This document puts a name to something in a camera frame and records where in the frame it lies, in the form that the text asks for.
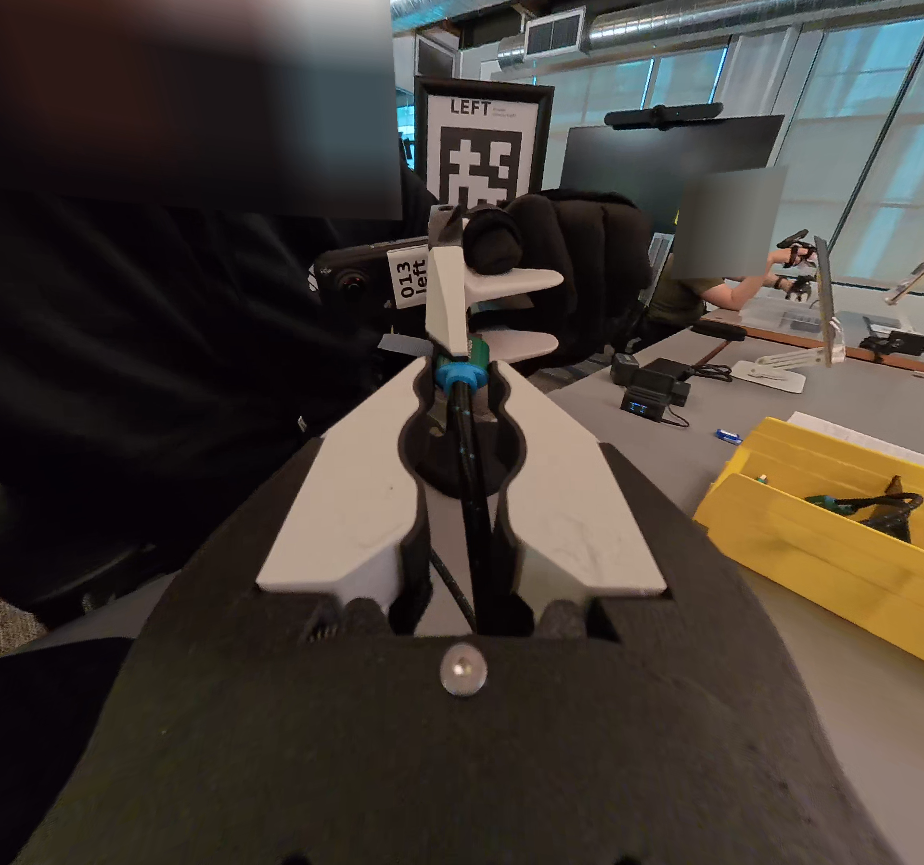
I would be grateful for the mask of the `small white stand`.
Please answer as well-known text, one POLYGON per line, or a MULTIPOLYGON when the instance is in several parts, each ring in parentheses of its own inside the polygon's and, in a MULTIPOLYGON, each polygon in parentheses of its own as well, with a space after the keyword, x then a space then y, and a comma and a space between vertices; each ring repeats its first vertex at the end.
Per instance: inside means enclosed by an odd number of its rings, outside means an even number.
POLYGON ((843 345, 836 345, 831 351, 825 347, 815 349, 795 348, 777 354, 759 357, 755 362, 739 361, 731 366, 734 379, 749 384, 780 390, 790 395, 804 391, 806 376, 803 372, 810 367, 823 365, 831 368, 847 358, 843 345))

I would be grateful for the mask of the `person's left hand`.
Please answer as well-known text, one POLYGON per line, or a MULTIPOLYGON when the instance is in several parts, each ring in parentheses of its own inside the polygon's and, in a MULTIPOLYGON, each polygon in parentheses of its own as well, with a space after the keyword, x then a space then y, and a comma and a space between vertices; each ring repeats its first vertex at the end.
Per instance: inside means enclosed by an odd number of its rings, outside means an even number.
POLYGON ((472 331, 510 328, 555 336, 557 348, 523 374, 583 362, 601 350, 609 327, 627 315, 653 280, 646 215, 616 192, 553 189, 468 215, 466 264, 481 275, 548 269, 563 282, 528 294, 530 306, 479 313, 472 331))

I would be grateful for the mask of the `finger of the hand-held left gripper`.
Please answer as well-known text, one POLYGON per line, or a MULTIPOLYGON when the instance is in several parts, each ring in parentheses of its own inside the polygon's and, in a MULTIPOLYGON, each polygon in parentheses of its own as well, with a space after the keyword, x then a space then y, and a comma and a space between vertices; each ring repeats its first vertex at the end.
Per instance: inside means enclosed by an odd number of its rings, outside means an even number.
POLYGON ((449 358, 468 358, 468 302, 463 247, 436 245, 427 266, 425 330, 436 349, 449 358))

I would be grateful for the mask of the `black battery charger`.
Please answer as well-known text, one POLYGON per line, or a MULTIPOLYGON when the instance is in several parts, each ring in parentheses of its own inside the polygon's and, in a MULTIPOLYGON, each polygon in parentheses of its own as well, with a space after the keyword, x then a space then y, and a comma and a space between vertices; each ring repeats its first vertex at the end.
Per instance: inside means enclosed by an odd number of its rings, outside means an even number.
POLYGON ((620 410, 654 422, 666 422, 686 428, 688 421, 674 413, 685 407, 690 387, 673 374, 643 368, 635 371, 624 384, 620 410))

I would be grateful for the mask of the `black monitor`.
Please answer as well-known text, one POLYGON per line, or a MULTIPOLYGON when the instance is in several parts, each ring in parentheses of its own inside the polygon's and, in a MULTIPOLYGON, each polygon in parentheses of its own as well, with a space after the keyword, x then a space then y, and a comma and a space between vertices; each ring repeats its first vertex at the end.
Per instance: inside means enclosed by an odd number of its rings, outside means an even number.
POLYGON ((687 182, 765 167, 783 121, 783 115, 767 115, 699 120, 665 130, 572 128, 560 188, 620 194, 647 217, 653 232, 673 233, 687 182))

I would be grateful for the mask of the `black webcam bar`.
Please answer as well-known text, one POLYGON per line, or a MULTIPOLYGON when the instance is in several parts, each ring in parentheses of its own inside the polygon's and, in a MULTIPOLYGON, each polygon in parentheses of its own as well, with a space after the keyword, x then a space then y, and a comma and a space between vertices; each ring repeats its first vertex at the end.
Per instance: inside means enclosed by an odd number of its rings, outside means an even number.
POLYGON ((712 123, 722 114, 722 102, 683 106, 657 105, 649 109, 611 111, 603 119, 603 125, 614 131, 657 130, 665 132, 674 128, 712 123))

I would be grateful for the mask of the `tilted board stand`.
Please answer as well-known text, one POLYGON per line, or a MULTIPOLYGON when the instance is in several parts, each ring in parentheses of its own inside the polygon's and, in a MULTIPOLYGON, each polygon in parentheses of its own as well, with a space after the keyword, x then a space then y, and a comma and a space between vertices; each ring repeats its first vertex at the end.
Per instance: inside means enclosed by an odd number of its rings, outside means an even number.
POLYGON ((884 294, 884 304, 895 306, 913 291, 918 289, 922 291, 923 278, 924 263, 921 262, 908 276, 904 277, 898 284, 884 294))

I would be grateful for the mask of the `person's torso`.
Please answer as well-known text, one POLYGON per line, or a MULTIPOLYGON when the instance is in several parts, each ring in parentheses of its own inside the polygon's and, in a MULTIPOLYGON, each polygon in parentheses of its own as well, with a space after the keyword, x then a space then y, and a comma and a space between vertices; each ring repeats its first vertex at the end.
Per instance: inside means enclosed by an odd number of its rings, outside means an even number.
POLYGON ((322 307, 327 251, 425 236, 2 189, 2 600, 57 628, 177 570, 381 385, 379 337, 322 307))

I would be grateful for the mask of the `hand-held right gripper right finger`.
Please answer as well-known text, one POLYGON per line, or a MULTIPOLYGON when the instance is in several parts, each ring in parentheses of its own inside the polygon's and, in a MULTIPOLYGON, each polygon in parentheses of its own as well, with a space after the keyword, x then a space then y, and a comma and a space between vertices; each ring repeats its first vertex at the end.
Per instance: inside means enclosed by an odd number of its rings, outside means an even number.
POLYGON ((656 597, 664 576, 596 436, 512 365, 492 363, 492 407, 516 461, 495 527, 513 548, 513 592, 534 615, 554 602, 656 597))

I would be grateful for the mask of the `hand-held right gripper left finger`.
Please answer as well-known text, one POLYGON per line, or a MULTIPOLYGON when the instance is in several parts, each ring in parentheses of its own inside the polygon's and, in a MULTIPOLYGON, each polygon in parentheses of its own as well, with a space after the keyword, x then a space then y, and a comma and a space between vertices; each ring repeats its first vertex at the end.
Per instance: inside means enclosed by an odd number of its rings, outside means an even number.
POLYGON ((368 598, 388 610, 403 589, 399 546, 419 516, 418 485, 401 460, 401 432, 416 416, 416 385, 430 360, 414 359, 321 438, 316 456, 261 567, 273 594, 368 598))

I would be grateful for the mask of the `clear plastic box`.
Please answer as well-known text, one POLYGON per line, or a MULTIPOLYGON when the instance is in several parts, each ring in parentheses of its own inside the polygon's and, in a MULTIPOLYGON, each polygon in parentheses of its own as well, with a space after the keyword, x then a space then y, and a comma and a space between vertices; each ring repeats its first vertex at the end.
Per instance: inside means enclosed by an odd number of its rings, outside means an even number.
POLYGON ((799 335, 810 339, 821 337, 821 314, 809 303, 785 298, 756 297, 740 312, 742 325, 764 331, 799 335))

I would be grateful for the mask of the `yellow plastic bin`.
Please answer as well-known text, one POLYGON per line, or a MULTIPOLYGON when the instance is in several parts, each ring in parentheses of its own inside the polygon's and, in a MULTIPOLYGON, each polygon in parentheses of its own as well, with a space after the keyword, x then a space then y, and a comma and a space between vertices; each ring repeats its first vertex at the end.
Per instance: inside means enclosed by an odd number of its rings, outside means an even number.
POLYGON ((922 508, 911 544, 842 517, 809 496, 866 498, 895 474, 923 493, 923 468, 766 417, 743 439, 694 518, 728 558, 923 658, 922 508))

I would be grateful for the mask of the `white vent grille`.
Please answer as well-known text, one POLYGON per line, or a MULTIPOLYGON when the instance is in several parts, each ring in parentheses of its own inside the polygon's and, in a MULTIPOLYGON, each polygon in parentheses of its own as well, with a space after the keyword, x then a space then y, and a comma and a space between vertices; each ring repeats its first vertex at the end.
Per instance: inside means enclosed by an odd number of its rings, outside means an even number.
POLYGON ((524 31, 524 59, 537 60, 582 51, 586 7, 530 19, 524 31))

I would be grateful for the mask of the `thin wooden board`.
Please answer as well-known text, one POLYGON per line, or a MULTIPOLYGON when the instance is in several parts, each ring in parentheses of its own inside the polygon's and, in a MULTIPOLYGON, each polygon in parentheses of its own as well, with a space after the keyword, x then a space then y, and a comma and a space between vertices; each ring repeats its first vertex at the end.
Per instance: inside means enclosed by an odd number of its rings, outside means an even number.
POLYGON ((821 317, 823 362, 826 368, 842 363, 847 357, 844 332, 834 303, 834 281, 827 241, 814 236, 817 263, 816 293, 821 317))

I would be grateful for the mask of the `wooden edged desk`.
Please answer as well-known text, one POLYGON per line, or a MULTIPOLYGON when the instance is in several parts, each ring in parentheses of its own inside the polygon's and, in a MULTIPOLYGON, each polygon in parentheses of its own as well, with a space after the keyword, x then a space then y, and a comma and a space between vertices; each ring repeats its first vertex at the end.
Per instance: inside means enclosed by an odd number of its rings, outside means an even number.
MULTIPOLYGON (((809 303, 819 310, 817 297, 801 303, 809 303)), ((922 334, 914 328, 911 319, 895 306, 884 304, 884 294, 872 289, 855 287, 834 287, 834 303, 838 318, 843 328, 847 350, 847 358, 855 361, 882 364, 903 371, 914 376, 922 377, 922 356, 911 358, 905 355, 890 355, 877 361, 872 351, 865 347, 864 340, 872 335, 887 335, 892 330, 901 330, 922 334)), ((716 310, 703 319, 721 321, 742 325, 740 312, 716 310)), ((799 335, 764 331, 756 328, 746 328, 748 338, 759 339, 774 344, 774 351, 759 353, 752 361, 759 357, 791 351, 795 348, 815 349, 822 347, 822 337, 810 339, 799 335)))

